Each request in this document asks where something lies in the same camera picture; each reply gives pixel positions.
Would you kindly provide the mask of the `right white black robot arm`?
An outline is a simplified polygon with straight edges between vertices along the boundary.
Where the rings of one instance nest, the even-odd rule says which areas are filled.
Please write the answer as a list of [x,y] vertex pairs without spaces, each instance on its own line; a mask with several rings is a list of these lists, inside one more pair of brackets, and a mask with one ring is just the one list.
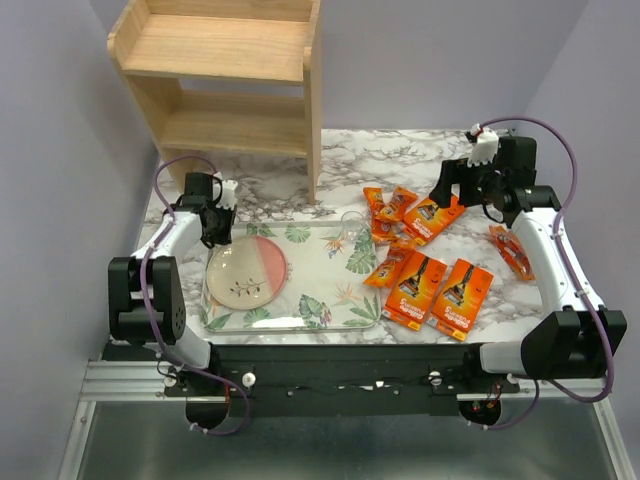
[[532,268],[544,317],[521,340],[485,343],[460,367],[460,379],[480,392],[497,374],[535,380],[611,379],[613,355],[627,329],[624,314],[606,307],[573,251],[552,187],[538,185],[534,139],[467,133],[468,157],[445,160],[429,197],[440,207],[491,205],[518,239]]

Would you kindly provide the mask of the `wooden two-tier shelf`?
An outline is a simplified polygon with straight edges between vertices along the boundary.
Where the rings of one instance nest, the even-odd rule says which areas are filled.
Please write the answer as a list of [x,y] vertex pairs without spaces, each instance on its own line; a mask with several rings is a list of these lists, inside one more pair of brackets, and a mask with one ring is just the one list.
[[164,162],[183,185],[196,154],[303,158],[308,198],[321,172],[319,1],[127,3],[107,50]]

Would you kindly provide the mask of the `orange razor box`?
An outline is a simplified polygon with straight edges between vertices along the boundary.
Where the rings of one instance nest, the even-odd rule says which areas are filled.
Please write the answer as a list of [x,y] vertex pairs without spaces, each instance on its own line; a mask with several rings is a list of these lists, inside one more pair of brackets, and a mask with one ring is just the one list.
[[415,252],[405,263],[382,308],[382,315],[419,331],[447,271],[447,264]]
[[459,258],[438,294],[426,323],[457,341],[465,341],[493,281],[493,275]]
[[466,208],[458,203],[458,197],[451,197],[448,208],[441,208],[436,202],[425,198],[404,214],[403,232],[419,246],[433,241],[440,233],[453,224]]

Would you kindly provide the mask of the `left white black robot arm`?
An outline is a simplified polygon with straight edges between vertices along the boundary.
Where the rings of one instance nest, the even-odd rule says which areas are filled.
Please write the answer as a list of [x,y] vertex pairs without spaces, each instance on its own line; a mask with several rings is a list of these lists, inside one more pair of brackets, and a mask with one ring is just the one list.
[[111,336],[130,344],[152,345],[168,361],[190,367],[187,382],[201,395],[214,393],[222,380],[216,350],[187,326],[179,264],[201,243],[229,245],[237,212],[238,182],[220,173],[186,175],[185,191],[165,202],[153,236],[126,257],[108,265]]

